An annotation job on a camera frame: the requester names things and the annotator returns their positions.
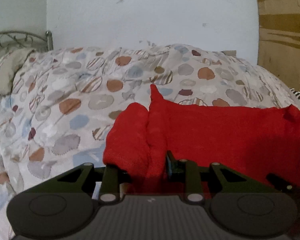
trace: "wooden panel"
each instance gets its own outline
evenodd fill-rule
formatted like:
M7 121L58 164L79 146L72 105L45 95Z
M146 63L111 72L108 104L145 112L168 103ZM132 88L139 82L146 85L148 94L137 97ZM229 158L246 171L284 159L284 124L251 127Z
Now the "wooden panel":
M258 64L300 90L300 0L258 0Z

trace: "headboard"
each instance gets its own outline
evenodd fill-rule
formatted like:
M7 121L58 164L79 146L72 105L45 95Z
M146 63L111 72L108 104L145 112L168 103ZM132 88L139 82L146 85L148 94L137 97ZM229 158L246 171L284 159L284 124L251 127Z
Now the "headboard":
M53 50L51 31L46 31L45 36L24 31L0 32L0 58L15 49L35 48L38 52Z

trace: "bedspread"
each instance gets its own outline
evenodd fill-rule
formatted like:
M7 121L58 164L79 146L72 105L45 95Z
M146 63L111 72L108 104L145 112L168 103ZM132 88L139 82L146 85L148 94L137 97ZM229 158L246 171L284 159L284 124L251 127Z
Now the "bedspread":
M5 209L15 194L85 162L104 166L114 120L132 102L148 107L152 83L179 104L300 109L278 78L222 52L175 44L33 53L0 98L0 239L13 235Z

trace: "red garment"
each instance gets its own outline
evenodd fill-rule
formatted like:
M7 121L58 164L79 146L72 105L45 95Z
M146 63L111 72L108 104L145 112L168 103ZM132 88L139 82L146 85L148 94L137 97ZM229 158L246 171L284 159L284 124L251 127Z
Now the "red garment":
M300 186L300 111L179 105L151 85L149 112L133 103L106 138L103 162L126 170L139 193L160 193L165 156L199 166L220 162L268 184L274 173Z

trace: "maroon spot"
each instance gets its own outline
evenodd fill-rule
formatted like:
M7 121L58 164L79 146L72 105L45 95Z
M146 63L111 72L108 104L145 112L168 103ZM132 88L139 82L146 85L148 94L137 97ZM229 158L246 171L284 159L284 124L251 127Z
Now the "maroon spot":
M191 52L192 52L192 55L193 55L193 56L198 56L198 57L201 56L201 53L200 53L200 52L197 52L197 51L194 50L194 49L193 49Z
M34 138L35 133L36 133L36 131L35 131L35 129L32 127L32 128L31 128L31 131L30 131L30 133L29 133L29 136L28 136L28 141L30 141L30 140L32 140L32 139Z
M181 89L179 91L179 95L182 95L182 96L191 96L192 94L193 94L193 92L191 89Z
M17 105L13 106L12 111L16 112L17 110L18 110L18 106Z

